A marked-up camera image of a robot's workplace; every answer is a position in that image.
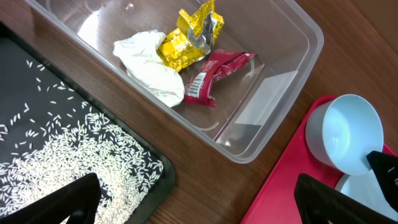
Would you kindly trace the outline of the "light blue plate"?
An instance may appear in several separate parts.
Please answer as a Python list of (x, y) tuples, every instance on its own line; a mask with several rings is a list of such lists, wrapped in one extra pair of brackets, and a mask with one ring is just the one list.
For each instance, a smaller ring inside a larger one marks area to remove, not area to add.
[(397, 212), (384, 198), (373, 170), (363, 175), (344, 174), (335, 190), (371, 208), (372, 210), (397, 221)]

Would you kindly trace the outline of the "light blue bowl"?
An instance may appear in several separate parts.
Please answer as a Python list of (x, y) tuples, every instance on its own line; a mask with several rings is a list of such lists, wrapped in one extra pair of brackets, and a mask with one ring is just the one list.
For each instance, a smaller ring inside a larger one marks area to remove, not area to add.
[(372, 104), (361, 96), (347, 94), (311, 113), (305, 141), (320, 162), (348, 175), (363, 175), (371, 170), (366, 156), (382, 152), (384, 131)]

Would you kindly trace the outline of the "yellow foil wrapper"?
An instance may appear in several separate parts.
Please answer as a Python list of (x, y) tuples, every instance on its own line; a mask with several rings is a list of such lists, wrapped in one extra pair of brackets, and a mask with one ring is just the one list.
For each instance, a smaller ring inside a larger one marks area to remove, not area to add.
[(192, 15), (181, 9), (176, 26), (161, 43), (157, 53), (166, 66), (179, 72), (211, 53), (224, 26), (224, 19), (215, 12), (215, 0), (208, 0)]

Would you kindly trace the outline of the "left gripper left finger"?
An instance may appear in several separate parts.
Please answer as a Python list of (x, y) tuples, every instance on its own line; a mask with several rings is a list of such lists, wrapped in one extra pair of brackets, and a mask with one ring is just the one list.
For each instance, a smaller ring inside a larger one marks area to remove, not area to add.
[(95, 173), (89, 173), (50, 195), (1, 219), (1, 224), (93, 224), (101, 198)]

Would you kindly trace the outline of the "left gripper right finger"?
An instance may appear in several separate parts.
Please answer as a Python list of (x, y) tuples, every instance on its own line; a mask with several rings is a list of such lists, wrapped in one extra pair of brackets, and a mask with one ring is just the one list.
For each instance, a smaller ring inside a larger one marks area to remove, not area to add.
[[(366, 158), (384, 199), (397, 211), (397, 157), (373, 151)], [(302, 223), (395, 223), (308, 174), (298, 176), (294, 197)]]

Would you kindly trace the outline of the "white tissue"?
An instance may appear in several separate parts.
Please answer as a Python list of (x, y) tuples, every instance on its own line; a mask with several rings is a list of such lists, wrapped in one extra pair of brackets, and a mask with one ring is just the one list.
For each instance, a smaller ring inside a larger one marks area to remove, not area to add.
[(113, 55), (120, 58), (127, 74), (169, 107), (184, 98), (184, 84), (179, 73), (166, 66), (157, 50), (166, 35), (157, 30), (138, 32), (114, 42)]

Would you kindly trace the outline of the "red snack wrapper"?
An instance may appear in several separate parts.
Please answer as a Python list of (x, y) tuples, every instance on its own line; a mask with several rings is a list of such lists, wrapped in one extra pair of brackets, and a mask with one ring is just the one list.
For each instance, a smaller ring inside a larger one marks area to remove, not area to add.
[(214, 50), (198, 75), (185, 86), (183, 101), (187, 104), (215, 107), (215, 99), (210, 95), (213, 84), (244, 68), (255, 56), (256, 54), (249, 52)]

